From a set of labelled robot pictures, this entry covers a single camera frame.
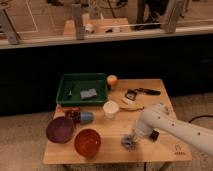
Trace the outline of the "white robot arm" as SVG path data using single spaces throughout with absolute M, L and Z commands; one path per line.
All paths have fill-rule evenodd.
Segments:
M 148 138 L 155 128 L 213 157 L 213 130 L 170 117 L 168 108 L 163 103 L 150 105 L 141 111 L 128 136 L 129 148 L 135 146 L 137 139 Z

